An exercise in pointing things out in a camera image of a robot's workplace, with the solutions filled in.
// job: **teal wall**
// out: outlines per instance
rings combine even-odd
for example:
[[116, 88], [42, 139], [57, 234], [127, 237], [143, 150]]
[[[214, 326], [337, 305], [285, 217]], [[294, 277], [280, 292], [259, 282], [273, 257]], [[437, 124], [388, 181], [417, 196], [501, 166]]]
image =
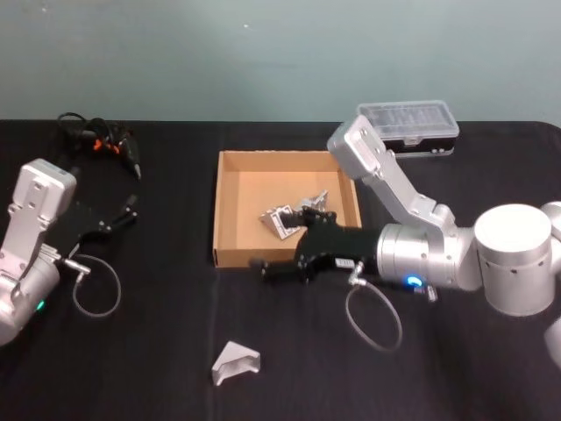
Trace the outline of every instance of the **teal wall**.
[[444, 99], [561, 125], [554, 0], [3, 0], [0, 118], [341, 120]]

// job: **cable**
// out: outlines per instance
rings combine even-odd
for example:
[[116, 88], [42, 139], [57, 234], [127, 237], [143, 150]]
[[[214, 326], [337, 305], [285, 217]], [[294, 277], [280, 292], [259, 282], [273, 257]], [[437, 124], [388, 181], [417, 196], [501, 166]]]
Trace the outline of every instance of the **cable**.
[[113, 307], [111, 307], [109, 310], [104, 311], [102, 313], [94, 313], [91, 311], [88, 311], [86, 309], [84, 309], [82, 307], [82, 305], [80, 304], [80, 302], [78, 301], [78, 287], [80, 286], [80, 282], [76, 282], [76, 284], [74, 285], [74, 288], [72, 289], [72, 300], [74, 301], [74, 305], [76, 306], [76, 308], [78, 309], [78, 311], [82, 314], [84, 314], [85, 316], [88, 316], [90, 318], [106, 318], [109, 315], [113, 314], [115, 312], [115, 310], [117, 309], [117, 307], [119, 306], [119, 304], [121, 304], [121, 281], [119, 280], [119, 276], [117, 275], [117, 272], [115, 271], [115, 269], [109, 264], [107, 263], [105, 260], [99, 259], [98, 257], [95, 256], [91, 256], [89, 254], [75, 254], [75, 257], [77, 258], [82, 258], [82, 259], [90, 259], [93, 261], [96, 261], [98, 263], [101, 263], [102, 265], [104, 265], [106, 268], [109, 269], [109, 271], [113, 274], [113, 277], [115, 279], [115, 284], [117, 285], [117, 300], [115, 301], [115, 304], [113, 305]]
[[[372, 340], [366, 333], [364, 333], [364, 331], [362, 329], [360, 329], [359, 325], [357, 324], [357, 322], [355, 322], [354, 318], [352, 317], [351, 310], [349, 308], [349, 302], [351, 301], [351, 297], [355, 293], [357, 293], [357, 291], [359, 291], [361, 287], [365, 287], [365, 288], [370, 289], [374, 294], [376, 294], [382, 300], [382, 302], [384, 302], [384, 304], [392, 312], [392, 315], [394, 316], [394, 320], [395, 320], [395, 325], [397, 327], [397, 340], [395, 341], [395, 343], [392, 346], [382, 346], [379, 343]], [[376, 288], [374, 285], [372, 285], [370, 282], [364, 282], [363, 284], [356, 284], [355, 287], [353, 289], [351, 289], [351, 291], [349, 291], [349, 294], [347, 294], [346, 300], [344, 301], [344, 309], [345, 309], [347, 318], [349, 319], [349, 323], [351, 324], [351, 326], [355, 330], [355, 332], [369, 346], [374, 348], [376, 351], [379, 351], [381, 353], [393, 353], [394, 351], [397, 351], [397, 349], [400, 347], [401, 342], [403, 340], [403, 328], [401, 326], [400, 315], [397, 314], [397, 310], [392, 305], [392, 303], [389, 301], [389, 299], [384, 295], [384, 293], [382, 291], [380, 291], [378, 288]]]

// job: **cardboard box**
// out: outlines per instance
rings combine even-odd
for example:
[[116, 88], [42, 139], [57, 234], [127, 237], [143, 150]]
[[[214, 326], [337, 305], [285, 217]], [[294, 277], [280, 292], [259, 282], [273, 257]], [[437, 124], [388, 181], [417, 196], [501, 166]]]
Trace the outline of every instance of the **cardboard box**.
[[213, 253], [219, 268], [244, 268], [251, 258], [294, 258], [305, 232], [281, 240], [259, 221], [267, 209], [295, 207], [329, 191], [327, 209], [340, 225], [361, 226], [354, 182], [327, 151], [222, 151], [218, 160]]

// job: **table surface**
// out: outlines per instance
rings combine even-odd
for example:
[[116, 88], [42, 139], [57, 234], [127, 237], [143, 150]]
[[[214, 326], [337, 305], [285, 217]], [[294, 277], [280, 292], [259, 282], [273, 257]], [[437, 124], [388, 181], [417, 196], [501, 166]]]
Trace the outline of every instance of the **table surface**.
[[[143, 181], [114, 161], [79, 161], [77, 197], [109, 212], [136, 191], [140, 220], [100, 250], [121, 276], [114, 317], [92, 321], [64, 278], [16, 341], [0, 349], [2, 420], [559, 420], [561, 372], [543, 343], [561, 299], [531, 318], [494, 311], [481, 291], [388, 293], [404, 330], [399, 352], [366, 346], [344, 315], [342, 275], [304, 287], [259, 283], [249, 270], [213, 268], [218, 152], [324, 149], [336, 124], [132, 122]], [[19, 167], [43, 156], [55, 125], [0, 122], [0, 203]], [[456, 152], [402, 161], [417, 189], [471, 226], [501, 203], [561, 198], [561, 131], [542, 123], [462, 123]], [[364, 226], [389, 222], [358, 186]], [[7, 212], [0, 227], [7, 225]], [[391, 318], [366, 297], [353, 304], [377, 338]], [[212, 386], [228, 340], [261, 352], [257, 375]]]

